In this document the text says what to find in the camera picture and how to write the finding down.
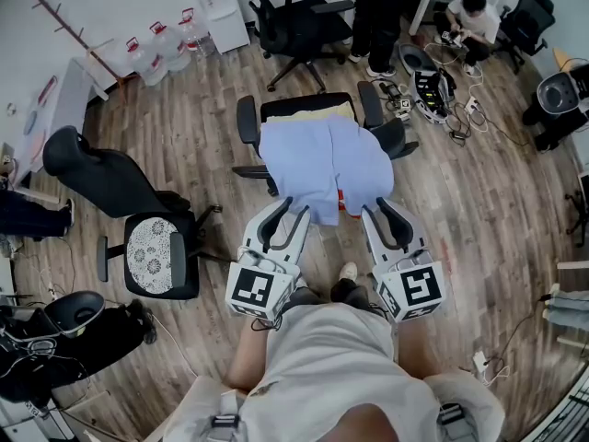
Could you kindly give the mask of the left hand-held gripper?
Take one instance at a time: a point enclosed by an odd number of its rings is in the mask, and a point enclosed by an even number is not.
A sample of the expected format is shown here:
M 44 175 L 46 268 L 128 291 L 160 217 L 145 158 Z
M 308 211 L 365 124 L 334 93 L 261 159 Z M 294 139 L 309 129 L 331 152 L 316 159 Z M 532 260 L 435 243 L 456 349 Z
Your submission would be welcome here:
M 297 216 L 286 241 L 272 246 L 291 197 L 276 201 L 252 217 L 246 226 L 237 261 L 231 262 L 225 291 L 228 308 L 276 325 L 301 276 L 297 266 L 306 241 L 311 214 L 306 206 Z

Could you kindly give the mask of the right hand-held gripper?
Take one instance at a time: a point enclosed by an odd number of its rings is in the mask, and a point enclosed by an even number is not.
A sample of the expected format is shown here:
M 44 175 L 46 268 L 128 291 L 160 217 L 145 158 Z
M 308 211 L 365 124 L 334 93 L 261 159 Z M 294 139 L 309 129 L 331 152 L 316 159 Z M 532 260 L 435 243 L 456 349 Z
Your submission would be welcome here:
M 375 214 L 362 209 L 362 222 L 369 251 L 375 266 L 375 292 L 395 323 L 424 317 L 445 301 L 445 279 L 442 263 L 435 262 L 426 248 L 422 224 L 409 210 L 378 197 L 376 204 L 384 215 L 393 246 Z M 401 250 L 413 253 L 401 259 Z

